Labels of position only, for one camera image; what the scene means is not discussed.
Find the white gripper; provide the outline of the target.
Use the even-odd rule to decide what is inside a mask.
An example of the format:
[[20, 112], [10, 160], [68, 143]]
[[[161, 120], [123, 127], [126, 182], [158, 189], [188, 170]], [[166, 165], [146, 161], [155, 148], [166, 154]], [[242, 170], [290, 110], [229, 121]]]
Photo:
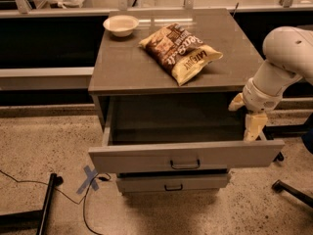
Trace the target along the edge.
[[[238, 93], [228, 106], [231, 112], [237, 111], [243, 105], [252, 112], [269, 112], [273, 111], [283, 99], [283, 95], [271, 96], [259, 90], [250, 78], [244, 89], [243, 94]], [[245, 141], [255, 141], [259, 136], [264, 126], [266, 125], [268, 117], [265, 113], [249, 113], [246, 114], [245, 120]]]

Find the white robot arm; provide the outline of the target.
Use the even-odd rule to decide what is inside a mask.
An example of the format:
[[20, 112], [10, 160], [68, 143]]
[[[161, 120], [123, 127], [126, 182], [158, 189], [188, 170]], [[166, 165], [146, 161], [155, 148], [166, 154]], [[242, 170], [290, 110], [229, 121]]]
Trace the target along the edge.
[[286, 89], [304, 78], [313, 84], [313, 31], [281, 26], [270, 31], [262, 44], [265, 61], [228, 110], [246, 107], [245, 141], [254, 141], [266, 125], [267, 113], [283, 99]]

